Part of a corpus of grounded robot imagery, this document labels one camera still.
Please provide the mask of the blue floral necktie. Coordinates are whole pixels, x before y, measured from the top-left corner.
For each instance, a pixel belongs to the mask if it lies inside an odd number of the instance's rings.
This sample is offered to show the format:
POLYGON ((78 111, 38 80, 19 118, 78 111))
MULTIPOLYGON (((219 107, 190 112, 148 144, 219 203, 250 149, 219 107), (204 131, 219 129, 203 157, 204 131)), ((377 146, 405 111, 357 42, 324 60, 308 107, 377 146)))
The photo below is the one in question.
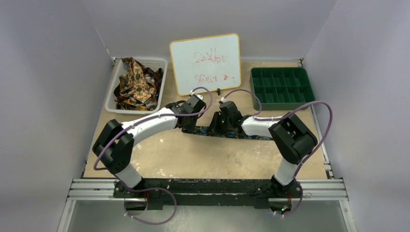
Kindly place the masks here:
POLYGON ((231 138, 231 139, 247 139, 247 140, 268 140, 272 141, 273 138, 268 136, 259 136, 259 135, 244 135, 237 134, 233 131, 215 131, 210 127, 206 126, 195 126, 194 128, 182 128, 181 131, 187 134, 194 134, 200 136, 209 136, 209 137, 219 137, 219 138, 231 138))

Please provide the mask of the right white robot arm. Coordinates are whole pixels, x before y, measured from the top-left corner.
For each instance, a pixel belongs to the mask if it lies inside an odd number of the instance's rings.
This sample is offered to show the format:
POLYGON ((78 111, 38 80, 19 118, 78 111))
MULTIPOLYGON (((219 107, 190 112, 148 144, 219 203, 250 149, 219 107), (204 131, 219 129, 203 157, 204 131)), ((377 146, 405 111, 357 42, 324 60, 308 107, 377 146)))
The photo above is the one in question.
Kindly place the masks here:
POLYGON ((262 136, 273 140, 282 156, 271 184, 272 192, 279 197, 290 191, 290 183, 294 181, 302 160, 318 144, 316 136, 297 115, 286 114, 283 118, 242 115, 232 101, 220 104, 207 133, 238 137, 262 136))

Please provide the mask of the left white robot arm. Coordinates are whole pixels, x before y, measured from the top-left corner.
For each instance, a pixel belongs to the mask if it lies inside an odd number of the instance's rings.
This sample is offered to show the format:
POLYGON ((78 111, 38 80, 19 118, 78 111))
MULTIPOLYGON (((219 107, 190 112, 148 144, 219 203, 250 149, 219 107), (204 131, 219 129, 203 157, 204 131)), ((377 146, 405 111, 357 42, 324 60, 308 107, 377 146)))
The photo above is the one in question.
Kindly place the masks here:
POLYGON ((125 185, 133 198, 144 193, 143 178, 131 165, 132 150, 141 141, 166 130, 194 127, 206 103, 198 94, 186 101, 167 104, 154 114, 134 121, 119 123, 112 119, 106 123, 92 147, 97 162, 102 162, 109 173, 125 185))

